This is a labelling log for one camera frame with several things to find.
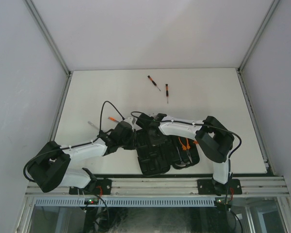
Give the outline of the black plastic tool case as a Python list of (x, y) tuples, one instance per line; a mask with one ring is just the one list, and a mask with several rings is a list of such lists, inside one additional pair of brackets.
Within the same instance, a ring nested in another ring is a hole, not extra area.
[[(179, 136), (168, 136), (167, 141), (159, 146), (152, 146), (145, 130), (137, 131), (139, 146), (136, 149), (141, 172), (145, 176), (161, 175), (172, 168), (172, 164), (188, 162), (186, 152), (182, 150)], [(190, 153), (194, 165), (200, 162), (197, 142), (189, 139)]]

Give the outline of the orange handled needle-nose pliers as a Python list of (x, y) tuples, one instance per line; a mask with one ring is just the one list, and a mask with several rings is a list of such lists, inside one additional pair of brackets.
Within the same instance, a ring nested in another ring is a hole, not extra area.
[(189, 139), (188, 138), (185, 138), (185, 141), (182, 142), (181, 137), (178, 137), (178, 140), (179, 140), (179, 142), (181, 144), (182, 150), (184, 152), (186, 152), (186, 155), (187, 155), (187, 157), (189, 159), (189, 161), (186, 162), (186, 164), (192, 164), (193, 163), (193, 160), (192, 160), (192, 156), (191, 156), (191, 153), (190, 153), (191, 146), (189, 144)]

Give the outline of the small claw hammer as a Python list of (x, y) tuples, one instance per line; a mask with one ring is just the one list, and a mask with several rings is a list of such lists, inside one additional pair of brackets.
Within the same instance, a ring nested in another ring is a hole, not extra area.
[(176, 163), (173, 163), (172, 164), (172, 167), (174, 169), (177, 169), (177, 170), (181, 170), (181, 169), (185, 169), (185, 168), (189, 168), (191, 166), (194, 166), (194, 163), (191, 163), (190, 161), (188, 162), (183, 162), (181, 161), (179, 164), (176, 164)]

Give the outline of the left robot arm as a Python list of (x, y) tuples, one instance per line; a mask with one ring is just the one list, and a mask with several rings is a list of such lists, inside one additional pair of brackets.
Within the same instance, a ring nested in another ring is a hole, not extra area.
[(59, 186), (74, 186), (85, 194), (92, 194), (97, 187), (95, 176), (87, 168), (73, 166), (83, 160), (103, 157), (119, 148), (133, 149), (133, 117), (120, 121), (106, 133), (100, 131), (90, 142), (63, 147), (55, 141), (47, 142), (40, 152), (23, 168), (25, 178), (36, 183), (42, 192), (48, 193)]

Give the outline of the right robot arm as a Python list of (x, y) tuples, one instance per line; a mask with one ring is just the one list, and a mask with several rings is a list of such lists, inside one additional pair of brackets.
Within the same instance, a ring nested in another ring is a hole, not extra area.
[(146, 129), (150, 140), (160, 144), (168, 136), (177, 136), (196, 141), (204, 155), (212, 161), (211, 184), (216, 193), (230, 189), (230, 157), (236, 150), (233, 143), (237, 134), (228, 130), (213, 116), (205, 120), (185, 120), (167, 114), (149, 116), (140, 113), (137, 125)]

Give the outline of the small orange chisel bit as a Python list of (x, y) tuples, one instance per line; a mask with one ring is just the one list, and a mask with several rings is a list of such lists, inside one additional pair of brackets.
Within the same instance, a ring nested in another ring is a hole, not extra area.
[(113, 117), (108, 117), (108, 119), (109, 119), (109, 120), (111, 120), (111, 121), (113, 121), (113, 122), (120, 123), (120, 121), (119, 121), (119, 120), (116, 120), (116, 119), (115, 119), (115, 118), (113, 118)]

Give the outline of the small orange precision screwdriver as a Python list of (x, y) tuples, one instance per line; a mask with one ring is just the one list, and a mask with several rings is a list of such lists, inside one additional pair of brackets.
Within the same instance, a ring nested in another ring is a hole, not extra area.
[(157, 86), (157, 84), (156, 84), (156, 82), (151, 78), (151, 76), (150, 75), (148, 75), (147, 76), (148, 78), (149, 78), (149, 80), (153, 83), (153, 85), (156, 87), (156, 88), (158, 88), (159, 89), (159, 91), (161, 91), (160, 90), (160, 88)]

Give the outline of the aluminium frame rail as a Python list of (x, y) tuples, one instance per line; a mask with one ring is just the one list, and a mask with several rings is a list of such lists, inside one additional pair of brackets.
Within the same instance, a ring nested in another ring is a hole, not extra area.
[[(111, 197), (215, 197), (207, 178), (111, 178), (103, 194)], [(236, 197), (281, 197), (289, 191), (282, 177), (236, 177), (230, 182)]]

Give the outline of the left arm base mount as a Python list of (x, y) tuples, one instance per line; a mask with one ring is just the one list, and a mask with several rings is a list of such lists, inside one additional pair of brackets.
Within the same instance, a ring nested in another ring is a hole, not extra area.
[(107, 178), (97, 178), (89, 169), (82, 168), (82, 171), (88, 176), (89, 182), (85, 187), (71, 186), (69, 189), (70, 195), (90, 195), (98, 196), (110, 195), (112, 189), (112, 180)]

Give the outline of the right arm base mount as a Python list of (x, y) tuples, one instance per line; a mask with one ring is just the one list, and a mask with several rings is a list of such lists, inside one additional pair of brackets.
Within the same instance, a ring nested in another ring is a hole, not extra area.
[(214, 179), (198, 179), (197, 180), (198, 193), (200, 195), (241, 195), (243, 193), (240, 180), (231, 179), (226, 184), (221, 184)]

